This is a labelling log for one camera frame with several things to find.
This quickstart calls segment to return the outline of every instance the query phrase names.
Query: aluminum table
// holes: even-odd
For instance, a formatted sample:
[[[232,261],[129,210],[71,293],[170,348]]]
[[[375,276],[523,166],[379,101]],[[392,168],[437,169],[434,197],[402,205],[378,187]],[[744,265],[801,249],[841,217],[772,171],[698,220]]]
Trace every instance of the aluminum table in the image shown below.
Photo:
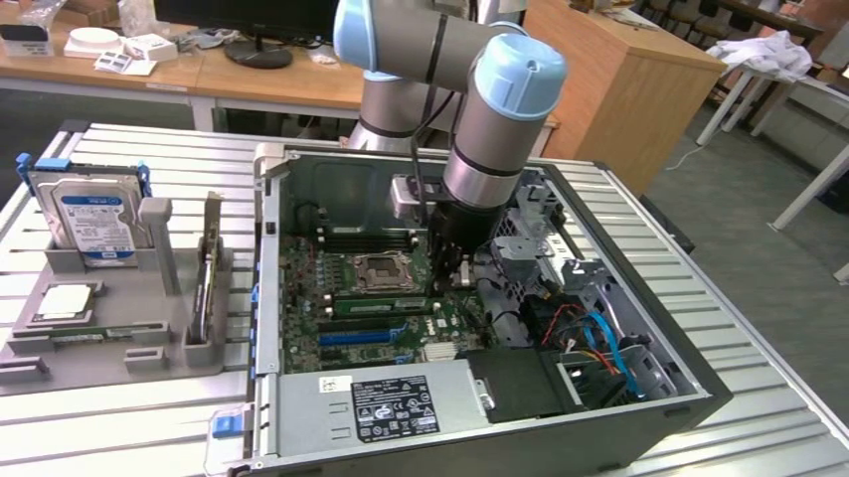
[[[168,227],[176,247],[196,244],[207,192],[224,196],[223,237],[236,251],[227,371],[208,378],[0,397],[1,475],[204,474],[207,418],[246,397],[251,161],[259,142],[275,140],[107,124],[57,134],[45,156],[115,165],[144,160],[154,195],[174,200]],[[635,198],[591,164],[555,164],[736,395],[697,429],[669,437],[630,467],[605,475],[849,476],[846,427]],[[577,225],[566,229],[593,256]],[[44,266],[40,250],[49,238],[36,201],[20,188],[0,213],[0,342]],[[230,439],[215,457],[239,458],[240,444]]]

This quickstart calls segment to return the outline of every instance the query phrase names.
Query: light blue joint cap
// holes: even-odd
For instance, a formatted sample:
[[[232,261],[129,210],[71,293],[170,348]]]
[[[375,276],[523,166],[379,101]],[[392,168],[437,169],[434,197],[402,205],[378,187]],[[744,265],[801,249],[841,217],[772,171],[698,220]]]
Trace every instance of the light blue joint cap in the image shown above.
[[[376,70],[371,0],[339,0],[332,24],[332,49],[346,63]]]
[[[566,60],[553,47],[503,33],[490,40],[478,60],[478,93],[505,117],[535,121],[557,106],[566,70]]]
[[[367,81],[375,82],[403,80],[402,77],[396,77],[395,75],[390,75],[388,73],[370,72],[368,70],[362,73],[362,77],[366,78]]]

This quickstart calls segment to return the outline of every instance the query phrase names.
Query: blue hard drive label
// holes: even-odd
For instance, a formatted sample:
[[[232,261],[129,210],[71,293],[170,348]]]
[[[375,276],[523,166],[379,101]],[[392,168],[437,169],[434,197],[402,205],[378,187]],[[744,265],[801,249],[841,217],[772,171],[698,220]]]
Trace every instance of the blue hard drive label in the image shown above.
[[[135,253],[127,225],[127,210],[120,197],[64,196],[61,207],[68,234],[84,256],[103,260],[128,258]]]

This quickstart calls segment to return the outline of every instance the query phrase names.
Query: warning label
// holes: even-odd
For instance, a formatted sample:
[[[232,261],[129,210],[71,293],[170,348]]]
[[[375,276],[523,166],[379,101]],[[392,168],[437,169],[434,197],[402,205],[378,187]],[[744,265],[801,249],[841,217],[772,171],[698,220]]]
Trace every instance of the warning label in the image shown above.
[[[439,432],[423,376],[352,383],[356,436],[363,442]]]

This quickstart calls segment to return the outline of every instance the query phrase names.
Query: white cloth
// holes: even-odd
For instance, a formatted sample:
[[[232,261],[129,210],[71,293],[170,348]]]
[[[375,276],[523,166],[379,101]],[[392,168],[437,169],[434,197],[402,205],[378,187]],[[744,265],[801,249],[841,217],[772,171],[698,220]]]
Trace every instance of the white cloth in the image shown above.
[[[801,80],[812,65],[808,50],[790,42],[786,32],[740,42],[717,42],[707,54],[729,65],[726,73],[744,65],[784,82]]]

